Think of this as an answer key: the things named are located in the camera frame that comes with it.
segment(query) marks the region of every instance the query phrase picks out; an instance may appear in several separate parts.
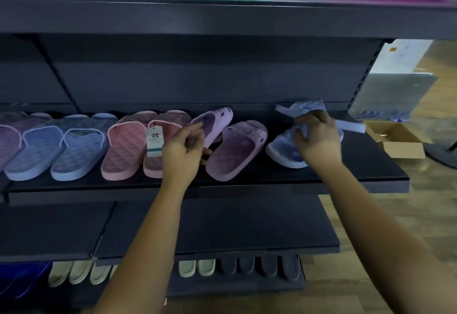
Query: forearm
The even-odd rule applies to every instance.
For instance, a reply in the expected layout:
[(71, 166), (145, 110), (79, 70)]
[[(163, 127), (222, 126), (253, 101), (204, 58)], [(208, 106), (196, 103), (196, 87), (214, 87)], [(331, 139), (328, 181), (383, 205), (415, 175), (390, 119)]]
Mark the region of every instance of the forearm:
[(318, 174), (363, 266), (395, 312), (455, 310), (446, 290), (457, 289), (452, 274), (383, 211), (346, 167), (341, 164)]
[(159, 313), (173, 267), (184, 192), (163, 186), (94, 314)]

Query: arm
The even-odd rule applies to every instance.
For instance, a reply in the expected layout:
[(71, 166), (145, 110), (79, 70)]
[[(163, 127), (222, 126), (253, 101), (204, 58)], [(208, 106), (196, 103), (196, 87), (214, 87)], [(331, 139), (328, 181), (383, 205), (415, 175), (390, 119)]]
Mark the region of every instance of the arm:
[[(178, 236), (184, 192), (197, 174), (203, 149), (202, 123), (176, 133), (163, 147), (164, 176), (140, 229), (108, 283), (94, 314), (160, 313)], [(193, 140), (186, 146), (186, 140)]]
[(341, 160), (337, 127), (324, 111), (297, 118), (308, 123), (295, 142), (327, 186), (363, 267), (395, 313), (457, 313), (457, 280), (396, 220), (388, 216)]

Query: hang tag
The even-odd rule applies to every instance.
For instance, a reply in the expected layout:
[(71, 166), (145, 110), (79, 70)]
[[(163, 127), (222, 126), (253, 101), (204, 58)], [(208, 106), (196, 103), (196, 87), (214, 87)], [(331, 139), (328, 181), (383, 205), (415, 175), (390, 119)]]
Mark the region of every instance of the hang tag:
[(164, 132), (161, 126), (152, 126), (148, 129), (146, 145), (148, 148), (148, 157), (155, 158), (158, 156), (162, 156), (162, 147), (164, 145)]

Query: store shelving unit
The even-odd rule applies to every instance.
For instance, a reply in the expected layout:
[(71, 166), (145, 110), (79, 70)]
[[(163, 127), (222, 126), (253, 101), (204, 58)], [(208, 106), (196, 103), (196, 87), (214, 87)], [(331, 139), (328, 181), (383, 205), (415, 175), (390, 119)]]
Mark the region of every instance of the store shelving unit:
[[(322, 98), (334, 117), (352, 120), (347, 111), (385, 40), (457, 39), (456, 24), (457, 0), (0, 0), (0, 111), (179, 108), (195, 117), (229, 106), (234, 122), (259, 120), (272, 140), (292, 122), (277, 103)], [(367, 134), (346, 132), (342, 151), (370, 192), (408, 191), (408, 175)], [(117, 264), (159, 186), (141, 170), (106, 181), (100, 164), (73, 182), (2, 174), (0, 261)], [(264, 153), (229, 182), (200, 169), (175, 261), (339, 252), (317, 196), (326, 193), (310, 168), (286, 169)], [(184, 281), (174, 271), (169, 295), (298, 289), (300, 272), (289, 282), (261, 272)], [(44, 282), (27, 305), (89, 305), (103, 286)]]

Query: open cardboard box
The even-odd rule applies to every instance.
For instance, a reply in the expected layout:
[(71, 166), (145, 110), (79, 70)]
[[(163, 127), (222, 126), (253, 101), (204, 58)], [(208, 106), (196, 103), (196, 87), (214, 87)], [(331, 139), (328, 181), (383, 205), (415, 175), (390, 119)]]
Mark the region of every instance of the open cardboard box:
[(424, 159), (426, 157), (421, 139), (402, 123), (366, 120), (363, 124), (367, 126), (367, 133), (391, 158)]

